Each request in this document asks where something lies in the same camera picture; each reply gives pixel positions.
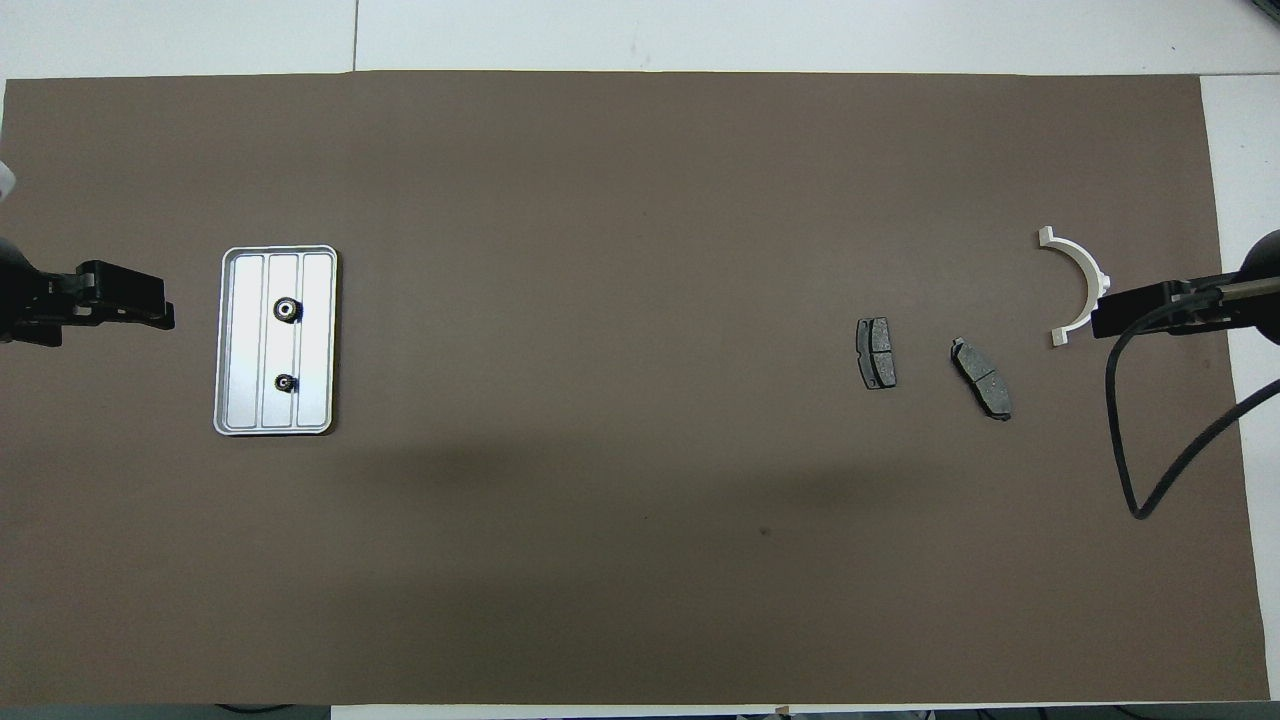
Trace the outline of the rectangular dark grey brake pad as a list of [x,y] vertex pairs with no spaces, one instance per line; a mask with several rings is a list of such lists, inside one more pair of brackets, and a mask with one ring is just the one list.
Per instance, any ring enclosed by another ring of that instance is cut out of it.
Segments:
[[868,389],[888,389],[897,386],[890,324],[884,316],[858,320],[855,350],[860,377]]

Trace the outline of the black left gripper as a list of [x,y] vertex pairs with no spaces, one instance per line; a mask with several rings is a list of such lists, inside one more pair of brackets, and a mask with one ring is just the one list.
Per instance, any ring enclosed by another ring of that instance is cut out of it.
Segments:
[[88,304],[90,273],[38,270],[10,241],[0,237],[0,345],[63,346],[63,328],[129,323],[160,331],[177,327],[164,281],[125,273],[125,311]]

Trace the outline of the long dark grey brake pad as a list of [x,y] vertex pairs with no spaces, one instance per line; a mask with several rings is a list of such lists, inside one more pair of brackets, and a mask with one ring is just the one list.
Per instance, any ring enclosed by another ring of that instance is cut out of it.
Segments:
[[950,357],[983,414],[996,421],[1009,421],[1012,418],[1012,400],[995,361],[963,337],[952,341]]

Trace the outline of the brown table mat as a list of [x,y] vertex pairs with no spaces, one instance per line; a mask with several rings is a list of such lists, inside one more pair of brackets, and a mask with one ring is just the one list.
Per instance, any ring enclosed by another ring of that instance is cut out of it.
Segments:
[[[1268,693],[1236,432],[1137,521],[1047,337],[1042,225],[1220,268],[1194,77],[9,81],[3,156],[0,236],[177,319],[0,345],[0,705]],[[332,429],[219,434],[224,252],[320,243]]]

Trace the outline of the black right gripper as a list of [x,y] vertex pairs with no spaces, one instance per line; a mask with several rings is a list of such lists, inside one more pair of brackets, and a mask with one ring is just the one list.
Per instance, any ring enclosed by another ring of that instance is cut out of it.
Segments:
[[[1197,278],[1192,284],[1198,292],[1222,292],[1222,297],[1199,315],[1197,333],[1253,328],[1280,345],[1280,231],[1258,240],[1238,272]],[[1160,287],[1155,310],[1190,296],[1187,282],[1164,282]],[[1103,295],[1092,311],[1092,336],[1096,340],[1120,336],[1149,311],[1149,286]],[[1149,328],[1178,328],[1189,320],[1189,310],[1174,309],[1155,318]]]

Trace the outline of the silver metal tray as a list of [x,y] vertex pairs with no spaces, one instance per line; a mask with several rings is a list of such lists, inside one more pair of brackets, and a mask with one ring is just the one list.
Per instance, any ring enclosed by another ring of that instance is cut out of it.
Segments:
[[[278,322],[273,304],[302,316]],[[334,421],[340,255],[330,245],[239,246],[221,259],[212,427],[221,436],[323,436]],[[288,373],[297,391],[273,379]]]

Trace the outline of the white semicircular bracket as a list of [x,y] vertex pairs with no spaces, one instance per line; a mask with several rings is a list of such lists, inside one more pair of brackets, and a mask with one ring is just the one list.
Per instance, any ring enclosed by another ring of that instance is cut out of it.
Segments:
[[1039,249],[1060,252],[1075,264],[1082,274],[1085,288],[1085,297],[1076,316],[1066,325],[1050,329],[1050,343],[1053,348],[1057,348],[1069,343],[1073,332],[1091,323],[1092,313],[1100,307],[1100,300],[1110,291],[1112,281],[1087,249],[1071,240],[1060,237],[1052,225],[1042,225],[1036,234]]

